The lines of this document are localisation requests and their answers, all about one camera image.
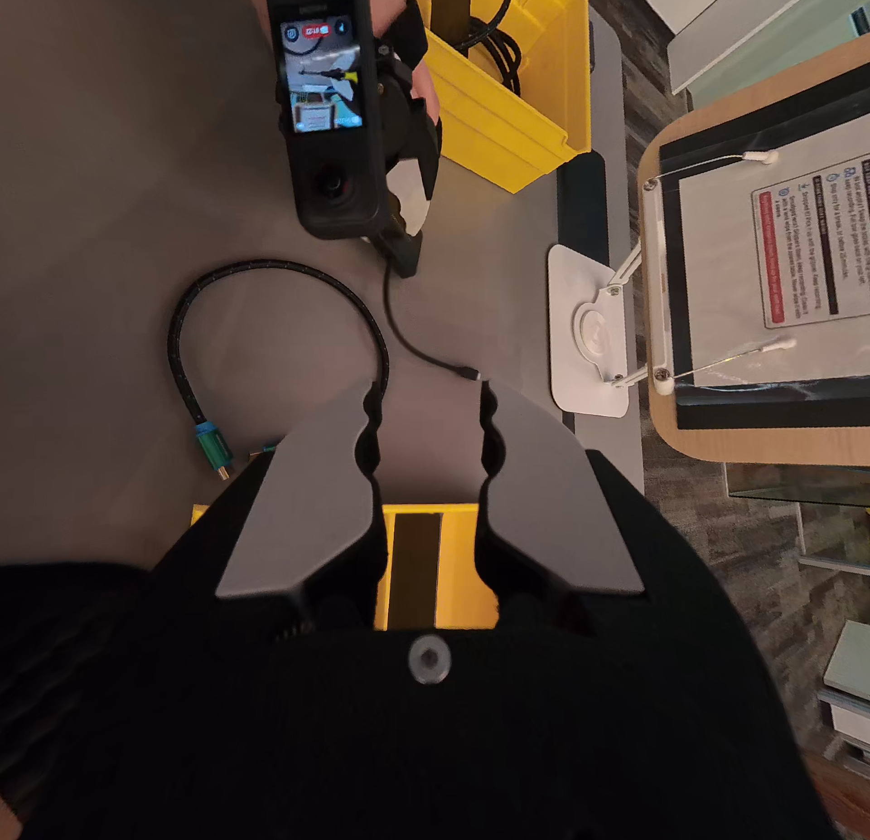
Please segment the rounded wooden panel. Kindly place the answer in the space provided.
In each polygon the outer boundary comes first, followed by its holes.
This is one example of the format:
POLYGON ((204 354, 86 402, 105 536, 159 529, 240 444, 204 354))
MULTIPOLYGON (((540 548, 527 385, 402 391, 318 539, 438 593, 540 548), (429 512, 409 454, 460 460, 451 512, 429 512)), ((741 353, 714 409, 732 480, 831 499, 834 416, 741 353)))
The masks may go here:
MULTIPOLYGON (((796 64, 759 83, 735 91, 709 106, 681 116, 654 138, 638 165, 637 194, 660 171, 659 149, 720 124, 744 117, 869 62, 869 37, 862 36, 796 64)), ((869 428, 798 427, 688 430, 678 427, 676 403, 647 384, 654 428, 670 447, 696 460, 711 462, 868 466, 869 428)))

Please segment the black bin divider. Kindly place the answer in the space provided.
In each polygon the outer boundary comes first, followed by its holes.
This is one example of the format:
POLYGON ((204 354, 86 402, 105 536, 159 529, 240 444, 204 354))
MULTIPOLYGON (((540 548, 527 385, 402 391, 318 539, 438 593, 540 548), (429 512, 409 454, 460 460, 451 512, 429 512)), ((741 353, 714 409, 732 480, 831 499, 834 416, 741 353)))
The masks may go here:
POLYGON ((393 533, 388 630, 424 630, 436 621, 441 516, 401 513, 393 533))
POLYGON ((471 0, 430 0, 430 30, 459 49, 471 35, 471 0))

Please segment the white display stand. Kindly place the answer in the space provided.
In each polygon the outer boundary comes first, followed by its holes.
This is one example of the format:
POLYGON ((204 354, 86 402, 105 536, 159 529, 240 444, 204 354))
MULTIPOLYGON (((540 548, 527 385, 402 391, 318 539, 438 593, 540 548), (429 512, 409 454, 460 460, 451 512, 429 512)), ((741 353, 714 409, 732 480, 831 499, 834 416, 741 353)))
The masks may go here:
POLYGON ((661 396, 675 392, 663 194, 661 176, 643 183, 640 239, 617 270, 565 246, 550 248, 550 389, 563 412, 619 419, 627 413, 628 389, 645 379, 661 396), (648 287, 651 357, 631 372, 624 290, 638 269, 648 287))

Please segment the instruction sheet in plastic sleeve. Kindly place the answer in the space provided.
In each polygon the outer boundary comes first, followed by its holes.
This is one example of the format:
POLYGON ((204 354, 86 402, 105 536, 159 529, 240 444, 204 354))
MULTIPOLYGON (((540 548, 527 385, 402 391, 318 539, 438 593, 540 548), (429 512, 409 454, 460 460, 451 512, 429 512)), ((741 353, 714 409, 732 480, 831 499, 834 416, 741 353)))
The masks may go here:
POLYGON ((702 386, 868 376, 868 129, 732 151, 677 183, 702 386))

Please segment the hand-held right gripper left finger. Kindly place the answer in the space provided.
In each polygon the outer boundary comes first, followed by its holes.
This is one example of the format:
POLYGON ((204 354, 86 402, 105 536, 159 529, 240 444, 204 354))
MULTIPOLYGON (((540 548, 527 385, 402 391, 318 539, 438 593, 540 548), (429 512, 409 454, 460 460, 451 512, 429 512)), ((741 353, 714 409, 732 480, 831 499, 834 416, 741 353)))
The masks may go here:
POLYGON ((360 380, 277 444, 216 588, 221 599, 338 604, 373 628, 388 562, 375 472, 382 395, 360 380))

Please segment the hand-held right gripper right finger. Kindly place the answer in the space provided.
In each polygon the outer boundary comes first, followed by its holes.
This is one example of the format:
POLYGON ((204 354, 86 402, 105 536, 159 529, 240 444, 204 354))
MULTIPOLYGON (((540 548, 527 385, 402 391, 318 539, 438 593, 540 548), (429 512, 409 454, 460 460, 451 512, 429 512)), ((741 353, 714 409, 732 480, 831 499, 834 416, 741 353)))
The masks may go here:
POLYGON ((481 387, 485 480, 474 565, 498 626, 589 626, 589 596, 636 598, 642 578, 577 438, 494 380, 481 387))

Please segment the person's left hand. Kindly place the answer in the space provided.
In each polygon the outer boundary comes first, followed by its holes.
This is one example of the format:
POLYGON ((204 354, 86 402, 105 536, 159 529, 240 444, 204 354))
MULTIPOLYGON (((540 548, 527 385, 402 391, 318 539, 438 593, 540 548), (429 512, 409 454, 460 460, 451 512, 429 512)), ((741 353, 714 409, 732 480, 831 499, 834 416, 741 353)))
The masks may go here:
MULTIPOLYGON (((399 19, 408 6, 408 0, 370 0, 372 28, 378 37, 399 19)), ((440 121, 440 102, 431 73, 424 59, 420 59, 412 70, 411 95, 425 101, 430 121, 436 126, 440 121)))

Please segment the black hdmi adapter hub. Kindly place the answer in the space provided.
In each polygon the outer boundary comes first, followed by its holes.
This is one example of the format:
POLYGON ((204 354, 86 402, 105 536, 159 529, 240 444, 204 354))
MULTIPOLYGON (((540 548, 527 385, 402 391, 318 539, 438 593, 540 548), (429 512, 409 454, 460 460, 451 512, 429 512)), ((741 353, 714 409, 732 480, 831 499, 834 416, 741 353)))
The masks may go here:
POLYGON ((408 278, 417 273, 422 234, 409 236, 407 234, 384 233, 373 237, 371 244, 378 256, 385 262, 382 302, 387 324, 397 343, 410 355, 429 366, 438 367, 461 379, 473 382, 481 381, 482 375, 476 368, 454 364, 424 353, 416 345, 413 345, 399 329, 391 301, 392 278, 408 278))

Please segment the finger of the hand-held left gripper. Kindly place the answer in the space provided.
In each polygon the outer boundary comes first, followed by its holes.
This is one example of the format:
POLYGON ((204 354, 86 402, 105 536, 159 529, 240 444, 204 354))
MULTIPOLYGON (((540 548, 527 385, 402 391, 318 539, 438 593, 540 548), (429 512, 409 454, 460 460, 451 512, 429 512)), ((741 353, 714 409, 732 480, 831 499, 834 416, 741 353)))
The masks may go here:
POLYGON ((430 207, 419 162, 397 162, 387 173, 387 187, 397 199, 398 213, 405 222, 407 234, 419 235, 430 207))

